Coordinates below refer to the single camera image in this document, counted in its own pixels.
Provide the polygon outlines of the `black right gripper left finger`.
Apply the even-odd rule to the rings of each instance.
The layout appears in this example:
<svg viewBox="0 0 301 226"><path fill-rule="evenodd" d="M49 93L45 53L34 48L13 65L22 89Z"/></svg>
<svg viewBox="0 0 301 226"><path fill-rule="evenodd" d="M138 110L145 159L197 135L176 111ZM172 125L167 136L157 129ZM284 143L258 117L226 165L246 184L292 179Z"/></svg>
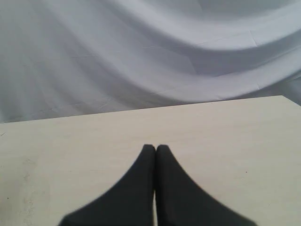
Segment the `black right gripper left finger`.
<svg viewBox="0 0 301 226"><path fill-rule="evenodd" d="M151 226L155 147L144 145L126 174L103 195L66 215L61 226Z"/></svg>

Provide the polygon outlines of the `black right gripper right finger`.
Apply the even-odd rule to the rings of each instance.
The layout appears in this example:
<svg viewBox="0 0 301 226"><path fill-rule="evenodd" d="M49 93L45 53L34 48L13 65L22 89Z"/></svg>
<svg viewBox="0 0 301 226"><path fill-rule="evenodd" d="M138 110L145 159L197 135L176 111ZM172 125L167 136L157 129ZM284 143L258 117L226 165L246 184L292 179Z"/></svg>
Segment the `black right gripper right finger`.
<svg viewBox="0 0 301 226"><path fill-rule="evenodd" d="M155 192L159 226L254 226L199 187L172 154L159 145L155 155Z"/></svg>

